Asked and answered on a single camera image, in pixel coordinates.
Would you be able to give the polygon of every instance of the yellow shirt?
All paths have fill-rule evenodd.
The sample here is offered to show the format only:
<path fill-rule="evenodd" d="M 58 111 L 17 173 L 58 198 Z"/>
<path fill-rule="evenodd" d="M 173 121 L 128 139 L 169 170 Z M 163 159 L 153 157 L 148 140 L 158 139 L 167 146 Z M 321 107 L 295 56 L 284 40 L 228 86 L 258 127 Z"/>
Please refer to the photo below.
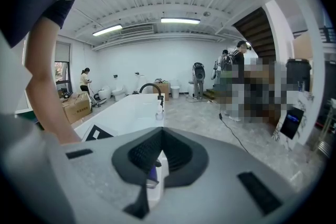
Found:
<path fill-rule="evenodd" d="M 79 81 L 80 86 L 81 85 L 87 86 L 88 85 L 87 81 L 88 81 L 88 75 L 87 74 L 83 73 L 82 75 L 80 75 L 80 81 Z"/>

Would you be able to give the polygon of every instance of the faucet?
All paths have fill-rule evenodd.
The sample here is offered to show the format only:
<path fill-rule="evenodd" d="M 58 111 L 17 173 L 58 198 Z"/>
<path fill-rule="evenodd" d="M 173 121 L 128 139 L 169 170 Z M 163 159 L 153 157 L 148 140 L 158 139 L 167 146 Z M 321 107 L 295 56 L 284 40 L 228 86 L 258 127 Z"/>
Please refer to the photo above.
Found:
<path fill-rule="evenodd" d="M 162 106 L 162 108 L 163 108 L 163 95 L 161 95 L 161 89 L 157 86 L 157 85 L 155 85 L 155 84 L 152 84 L 152 83 L 146 83 L 145 85 L 143 85 L 141 88 L 140 88 L 140 91 L 139 91 L 139 93 L 142 93 L 142 90 L 144 89 L 144 88 L 146 88 L 147 86 L 153 86 L 153 87 L 156 87 L 157 88 L 157 90 L 158 90 L 158 92 L 159 92 L 159 96 L 157 97 L 157 99 L 158 100 L 161 100 L 161 106 Z"/>

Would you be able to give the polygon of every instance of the backpack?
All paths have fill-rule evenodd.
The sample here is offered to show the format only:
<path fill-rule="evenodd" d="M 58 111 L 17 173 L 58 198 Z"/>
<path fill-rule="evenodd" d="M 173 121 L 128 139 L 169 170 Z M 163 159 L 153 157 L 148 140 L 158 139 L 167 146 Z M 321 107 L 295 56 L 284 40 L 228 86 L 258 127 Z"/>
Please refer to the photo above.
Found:
<path fill-rule="evenodd" d="M 222 59 L 220 67 L 222 70 L 232 70 L 232 65 L 235 64 L 235 56 L 239 53 L 239 50 L 229 52 L 227 56 Z"/>

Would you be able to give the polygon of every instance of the bare forearm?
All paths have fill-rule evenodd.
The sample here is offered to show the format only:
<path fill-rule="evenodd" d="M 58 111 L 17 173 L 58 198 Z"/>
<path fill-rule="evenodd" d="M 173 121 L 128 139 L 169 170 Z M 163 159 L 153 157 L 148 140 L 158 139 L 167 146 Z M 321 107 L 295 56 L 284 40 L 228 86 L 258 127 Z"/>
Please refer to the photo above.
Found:
<path fill-rule="evenodd" d="M 27 95 L 34 113 L 46 131 L 56 134 L 61 144 L 80 141 L 60 106 L 52 77 L 33 77 L 27 87 Z"/>

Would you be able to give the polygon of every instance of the white shoe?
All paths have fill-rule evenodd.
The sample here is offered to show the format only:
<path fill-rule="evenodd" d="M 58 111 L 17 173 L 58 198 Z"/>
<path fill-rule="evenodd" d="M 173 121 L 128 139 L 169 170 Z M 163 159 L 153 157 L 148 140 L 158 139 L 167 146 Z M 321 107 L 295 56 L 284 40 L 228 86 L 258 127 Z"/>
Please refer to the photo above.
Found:
<path fill-rule="evenodd" d="M 230 119 L 230 120 L 233 120 L 233 121 L 236 121 L 236 122 L 241 121 L 241 119 L 238 118 L 238 117 L 231 117 L 231 116 L 229 116 L 229 119 Z"/>

